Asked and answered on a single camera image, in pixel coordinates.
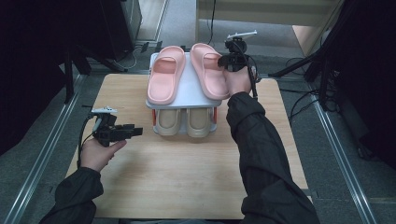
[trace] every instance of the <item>light wood surface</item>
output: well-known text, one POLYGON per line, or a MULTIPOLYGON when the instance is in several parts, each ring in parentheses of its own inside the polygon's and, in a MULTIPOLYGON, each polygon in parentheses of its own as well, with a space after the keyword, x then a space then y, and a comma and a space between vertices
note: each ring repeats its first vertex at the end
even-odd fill
MULTIPOLYGON (((227 101, 218 107, 218 128, 206 138, 160 136, 152 130, 146 107, 148 76, 108 75, 94 108, 109 105, 119 112, 116 124, 134 123, 143 135, 128 140, 102 171, 105 194, 95 199, 97 217, 242 218, 246 192, 239 173, 239 152, 225 119, 227 101)), ((277 83, 263 79, 259 101, 276 126, 296 184, 307 189, 304 172, 277 83)), ((87 125, 85 134, 92 129, 87 125)), ((76 159, 67 175, 76 171, 76 159)))
MULTIPOLYGON (((293 25, 302 51, 308 56, 336 20, 343 3, 344 0, 218 0, 215 20, 293 25)), ((211 20, 213 1, 197 0, 196 7, 197 20, 211 20)))

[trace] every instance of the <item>aluminum rail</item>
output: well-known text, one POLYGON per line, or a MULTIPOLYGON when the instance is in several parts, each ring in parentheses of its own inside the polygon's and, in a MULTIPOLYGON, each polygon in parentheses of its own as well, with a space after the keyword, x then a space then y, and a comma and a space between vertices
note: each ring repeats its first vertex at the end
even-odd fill
MULTIPOLYGON (((315 89, 313 84, 308 84, 308 88, 311 91, 315 89)), ((316 95, 311 95, 312 101, 316 101, 317 99, 318 97, 316 95)), ((315 109, 318 112, 319 119, 326 132, 326 135, 329 138, 330 144, 332 146, 332 151, 335 158, 337 159, 338 165, 346 181, 346 185, 349 188, 352 199, 356 204, 359 214, 361 215, 362 222, 364 224, 376 224, 377 221, 375 219, 373 210, 368 203, 367 197, 361 187, 361 183, 356 177, 355 172, 353 171, 352 166, 347 159, 347 155, 344 151, 343 146, 340 143, 340 140, 338 139, 338 136, 334 130, 334 127, 332 126, 332 122, 328 114, 322 110, 318 102, 315 102, 314 105, 315 109)))
POLYGON ((19 223, 21 221, 21 217, 26 209, 27 204, 32 198, 33 193, 35 192, 35 188, 40 180, 41 176, 44 173, 44 170, 47 166, 48 161, 50 160, 50 156, 52 154, 53 149, 55 148, 58 139, 64 129, 64 125, 70 117, 70 114, 76 104, 78 99, 78 94, 82 89, 82 85, 85 81, 86 76, 78 75, 75 80, 75 94, 73 95, 70 103, 68 105, 64 105, 60 115, 58 116, 55 124, 49 133, 49 137, 47 138, 46 143, 41 148, 40 154, 35 160, 35 164, 32 167, 29 175, 26 177, 19 193, 17 199, 12 205, 6 220, 5 224, 13 224, 19 223))

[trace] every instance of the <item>pink slipper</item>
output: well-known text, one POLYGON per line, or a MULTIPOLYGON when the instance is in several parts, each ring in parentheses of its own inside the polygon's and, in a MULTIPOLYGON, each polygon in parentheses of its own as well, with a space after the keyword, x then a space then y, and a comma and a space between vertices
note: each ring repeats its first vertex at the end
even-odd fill
POLYGON ((206 97, 212 100, 224 100, 229 97, 223 75, 224 68, 218 67, 220 57, 221 54, 207 44, 195 44, 190 50, 191 62, 202 90, 206 97))
POLYGON ((148 81, 148 101, 155 105, 168 105, 175 100, 186 57, 177 46, 162 49, 151 67, 148 81))

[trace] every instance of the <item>black jacket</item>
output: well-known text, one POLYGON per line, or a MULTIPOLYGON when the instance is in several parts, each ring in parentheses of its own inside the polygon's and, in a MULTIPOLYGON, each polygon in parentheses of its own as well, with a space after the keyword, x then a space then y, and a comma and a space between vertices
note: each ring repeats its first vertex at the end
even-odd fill
MULTIPOLYGON (((292 181, 288 158, 265 110, 247 93, 233 95, 227 121, 240 153, 240 172, 247 192, 241 223, 319 223, 314 206, 292 181)), ((100 174, 79 168, 56 189, 56 204, 40 223, 91 223, 103 193, 100 174)))

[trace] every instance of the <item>white shoe rack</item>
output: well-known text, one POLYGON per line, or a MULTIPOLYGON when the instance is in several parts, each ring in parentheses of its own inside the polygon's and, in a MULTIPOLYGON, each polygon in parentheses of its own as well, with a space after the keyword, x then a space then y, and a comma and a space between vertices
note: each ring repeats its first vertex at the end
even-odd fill
MULTIPOLYGON (((180 81, 177 87, 177 95, 175 100, 169 105, 155 105, 150 103, 146 99, 146 105, 148 108, 152 109, 153 117, 153 131, 158 133, 155 119, 157 110, 161 109, 181 109, 181 123, 179 134, 187 133, 187 109, 188 108, 211 108, 211 127, 210 132, 214 132, 217 129, 217 107, 221 105, 221 100, 212 100, 205 96, 199 78, 195 72, 195 69, 190 60, 190 54, 188 52, 186 55, 186 65, 184 67, 183 73, 181 74, 180 81)), ((153 53, 150 58, 150 71, 151 66, 154 64, 158 53, 153 53)))

